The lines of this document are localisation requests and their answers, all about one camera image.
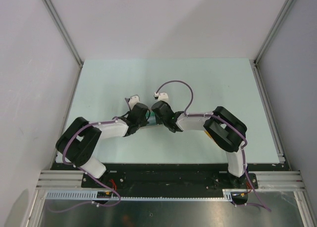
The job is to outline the aluminium frame post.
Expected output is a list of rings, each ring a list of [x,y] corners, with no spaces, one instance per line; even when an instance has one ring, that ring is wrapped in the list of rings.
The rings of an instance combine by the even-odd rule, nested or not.
[[[54,3],[52,0],[42,0],[44,6],[46,7],[50,17],[53,20],[53,23],[55,24],[57,30],[59,31],[62,39],[64,40],[66,46],[68,47],[71,55],[75,59],[76,63],[80,68],[83,66],[83,60],[81,59],[56,7],[54,6]]]
[[[258,51],[255,59],[254,64],[258,65],[263,58],[264,54],[268,50],[270,44],[272,43],[273,39],[277,35],[278,31],[280,30],[282,24],[286,20],[288,14],[290,13],[292,7],[294,6],[295,2],[297,0],[285,0],[281,10],[279,11],[276,19],[274,20],[273,25],[271,26],[262,46],[260,47],[260,50]]]

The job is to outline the right aluminium frame post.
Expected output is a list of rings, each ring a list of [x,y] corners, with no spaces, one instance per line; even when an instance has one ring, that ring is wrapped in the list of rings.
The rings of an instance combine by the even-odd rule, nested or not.
[[[268,50],[270,44],[272,43],[273,39],[277,35],[278,31],[280,30],[282,24],[286,20],[288,14],[290,13],[292,7],[294,6],[295,2],[297,0],[285,0],[281,10],[279,11],[276,19],[274,20],[273,25],[271,26],[262,46],[260,47],[260,50],[258,51],[255,59],[254,64],[258,65],[263,58],[264,54]]]

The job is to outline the grey glasses case green lining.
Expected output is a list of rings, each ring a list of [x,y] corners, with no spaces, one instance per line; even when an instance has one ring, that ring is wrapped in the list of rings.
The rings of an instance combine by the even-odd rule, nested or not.
[[[156,121],[156,116],[150,116],[149,119],[147,120],[147,124],[143,127],[141,127],[140,129],[147,129],[147,128],[154,128],[154,127],[158,127],[158,126],[162,126],[162,124],[158,124]]]

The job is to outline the right aluminium side rail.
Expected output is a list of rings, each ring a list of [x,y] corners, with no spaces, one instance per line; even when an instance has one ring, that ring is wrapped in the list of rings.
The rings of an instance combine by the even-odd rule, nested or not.
[[[270,128],[272,138],[273,138],[273,142],[274,142],[274,145],[275,145],[275,148],[277,151],[279,162],[280,163],[288,163],[287,155],[286,155],[285,150],[284,150],[282,139],[281,139],[280,134],[278,132],[277,124],[275,122],[273,110],[271,107],[271,103],[270,103],[268,94],[266,92],[264,82],[262,80],[259,68],[257,67],[257,65],[255,64],[255,62],[253,60],[250,60],[250,65],[251,65],[251,68],[252,68],[252,71],[253,71],[253,74],[255,77],[255,81],[256,81],[256,84],[257,84],[257,87],[259,90],[261,100],[262,100],[265,115],[267,118],[267,122],[268,122],[268,125]]]

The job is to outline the left aluminium frame post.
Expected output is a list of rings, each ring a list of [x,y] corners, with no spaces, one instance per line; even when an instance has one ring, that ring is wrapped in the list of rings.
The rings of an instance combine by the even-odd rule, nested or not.
[[[68,47],[71,55],[75,59],[76,63],[80,68],[83,66],[83,60],[81,59],[56,7],[54,6],[54,3],[52,0],[42,0],[44,6],[46,7],[50,17],[53,20],[53,23],[55,24],[57,30],[59,31],[62,39],[64,40],[66,46]]]

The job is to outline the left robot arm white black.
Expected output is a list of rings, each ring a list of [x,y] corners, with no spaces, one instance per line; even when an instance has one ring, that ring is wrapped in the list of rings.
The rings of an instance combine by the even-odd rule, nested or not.
[[[93,183],[104,187],[109,183],[109,174],[106,173],[106,166],[93,157],[98,141],[136,133],[148,124],[148,113],[148,106],[138,102],[126,114],[110,121],[90,123],[78,117],[58,139],[55,148],[62,154],[64,164],[92,175]]]

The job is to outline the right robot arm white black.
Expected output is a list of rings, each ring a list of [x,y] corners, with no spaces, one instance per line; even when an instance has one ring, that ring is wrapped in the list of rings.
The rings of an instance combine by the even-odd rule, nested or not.
[[[244,147],[246,125],[222,106],[208,113],[186,114],[184,111],[173,112],[165,101],[158,101],[152,111],[159,124],[163,124],[171,132],[204,131],[226,152],[228,161],[228,181],[234,188],[240,188],[248,178],[248,165]]]

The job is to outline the aluminium frame crossbar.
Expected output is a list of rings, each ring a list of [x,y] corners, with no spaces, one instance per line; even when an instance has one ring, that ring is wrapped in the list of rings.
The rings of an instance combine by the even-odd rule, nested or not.
[[[299,171],[254,171],[260,191],[305,191],[301,172]],[[41,171],[37,189],[88,190],[84,183],[82,171]]]

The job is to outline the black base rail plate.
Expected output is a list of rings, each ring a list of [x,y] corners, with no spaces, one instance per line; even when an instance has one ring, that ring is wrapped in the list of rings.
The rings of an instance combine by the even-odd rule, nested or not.
[[[92,189],[114,187],[122,197],[220,197],[224,189],[247,192],[258,189],[254,173],[240,188],[234,188],[227,175],[227,164],[108,164],[95,182],[84,174]]]

